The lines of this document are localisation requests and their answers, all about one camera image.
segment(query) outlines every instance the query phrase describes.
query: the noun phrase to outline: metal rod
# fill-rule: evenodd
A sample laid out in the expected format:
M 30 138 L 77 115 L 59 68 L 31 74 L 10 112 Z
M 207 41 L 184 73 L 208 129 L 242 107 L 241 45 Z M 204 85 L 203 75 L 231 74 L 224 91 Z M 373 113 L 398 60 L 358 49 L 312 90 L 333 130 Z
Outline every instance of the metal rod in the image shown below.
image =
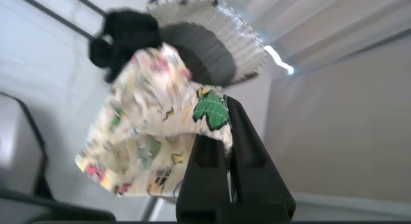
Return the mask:
M 103 17 L 107 14 L 104 10 L 102 10 L 101 8 L 99 8 L 94 3 L 88 0 L 79 0 L 79 1 L 82 2 L 84 5 L 88 6 L 89 8 L 91 8 L 92 10 L 94 10 L 95 12 L 99 13 Z
M 79 28 L 78 26 L 74 25 L 73 23 L 69 22 L 67 19 L 59 16 L 49 8 L 46 8 L 45 6 L 41 5 L 38 3 L 36 0 L 23 0 L 29 3 L 30 5 L 34 6 L 35 8 L 39 9 L 40 11 L 50 15 L 52 18 L 56 19 L 58 22 L 61 22 L 62 24 L 66 25 L 67 27 L 71 28 L 73 31 L 83 35 L 87 39 L 92 39 L 93 36 L 90 33 L 87 33 L 83 29 Z

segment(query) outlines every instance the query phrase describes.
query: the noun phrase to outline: woven laundry basket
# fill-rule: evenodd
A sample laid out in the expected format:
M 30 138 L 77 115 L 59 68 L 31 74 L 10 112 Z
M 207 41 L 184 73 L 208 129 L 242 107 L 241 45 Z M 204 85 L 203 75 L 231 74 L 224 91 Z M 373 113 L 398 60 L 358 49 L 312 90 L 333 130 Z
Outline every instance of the woven laundry basket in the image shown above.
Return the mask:
M 220 0 L 160 0 L 147 6 L 193 73 L 193 81 L 228 86 L 258 74 L 267 54 L 258 34 Z

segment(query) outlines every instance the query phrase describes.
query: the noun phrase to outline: white floor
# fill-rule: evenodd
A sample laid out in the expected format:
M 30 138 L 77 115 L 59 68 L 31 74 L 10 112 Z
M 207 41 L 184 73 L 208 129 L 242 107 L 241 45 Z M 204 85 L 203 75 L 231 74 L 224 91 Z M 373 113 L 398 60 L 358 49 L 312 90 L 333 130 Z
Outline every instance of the white floor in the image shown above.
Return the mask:
M 90 33 L 101 17 L 75 0 L 37 0 Z M 102 9 L 147 0 L 91 0 Z M 109 86 L 104 72 L 87 58 L 87 41 L 22 0 L 0 0 L 0 91 L 23 100 L 47 144 L 47 180 L 57 200 L 113 212 L 119 220 L 140 220 L 149 197 L 116 198 L 89 180 L 73 157 L 83 148 Z M 264 133 L 270 77 L 261 77 L 229 95 L 240 100 L 259 134 Z

